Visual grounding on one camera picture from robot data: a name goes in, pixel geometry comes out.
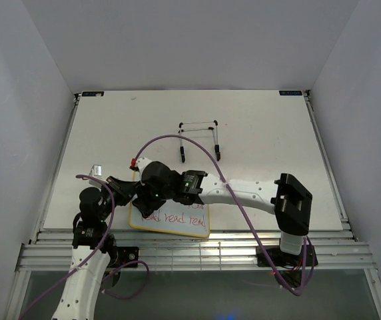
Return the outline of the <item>yellow framed whiteboard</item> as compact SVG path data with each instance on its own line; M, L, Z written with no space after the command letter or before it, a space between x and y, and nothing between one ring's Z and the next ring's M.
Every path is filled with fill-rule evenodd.
M150 217L143 218L140 211L130 205L129 226L143 231L207 238L210 235L209 206L182 205L168 200Z

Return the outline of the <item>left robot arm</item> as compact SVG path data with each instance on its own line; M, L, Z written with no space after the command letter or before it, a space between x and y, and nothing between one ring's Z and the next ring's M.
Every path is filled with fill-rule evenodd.
M79 194L79 214L73 222L72 255L69 273L53 319L93 319L103 277L108 267L133 267L138 253L133 248L120 249L110 233L116 206L128 205L135 196L136 181L113 177L101 181L90 179L100 187L88 187Z

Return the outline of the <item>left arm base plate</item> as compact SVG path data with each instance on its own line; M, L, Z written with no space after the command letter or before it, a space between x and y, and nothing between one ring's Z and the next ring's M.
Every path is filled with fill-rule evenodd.
M109 256L111 260L108 268L114 269L125 263L137 261L139 259L139 247L114 247L109 251Z

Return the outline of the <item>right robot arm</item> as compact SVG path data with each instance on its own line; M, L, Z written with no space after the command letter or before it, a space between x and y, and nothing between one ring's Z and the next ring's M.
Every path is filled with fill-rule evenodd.
M159 161L140 158L132 166L139 174L133 205L144 218L167 201L181 205L236 205L274 215L281 231L279 259L293 265L302 257L308 235L312 193L293 175L281 174L272 183L232 179L204 171L178 173Z

